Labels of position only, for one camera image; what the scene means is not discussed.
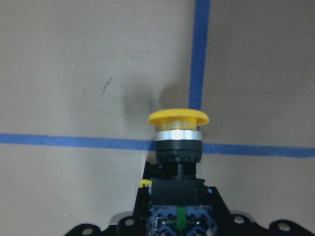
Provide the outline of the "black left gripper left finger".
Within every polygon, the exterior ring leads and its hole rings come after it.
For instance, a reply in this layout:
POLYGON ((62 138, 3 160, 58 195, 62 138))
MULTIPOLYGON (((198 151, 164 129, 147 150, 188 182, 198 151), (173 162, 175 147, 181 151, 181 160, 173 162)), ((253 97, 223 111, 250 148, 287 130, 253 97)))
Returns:
POLYGON ((133 209, 133 216, 148 218, 150 215, 150 194, 148 187, 140 187, 137 190, 136 200, 133 209))

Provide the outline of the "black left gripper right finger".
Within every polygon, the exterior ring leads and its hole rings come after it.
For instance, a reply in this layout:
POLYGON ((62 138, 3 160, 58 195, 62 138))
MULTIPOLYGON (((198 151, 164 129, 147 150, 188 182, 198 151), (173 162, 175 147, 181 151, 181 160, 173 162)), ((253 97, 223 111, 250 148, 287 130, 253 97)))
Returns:
POLYGON ((212 217, 217 221, 229 221, 230 211, 216 187, 208 187, 212 217))

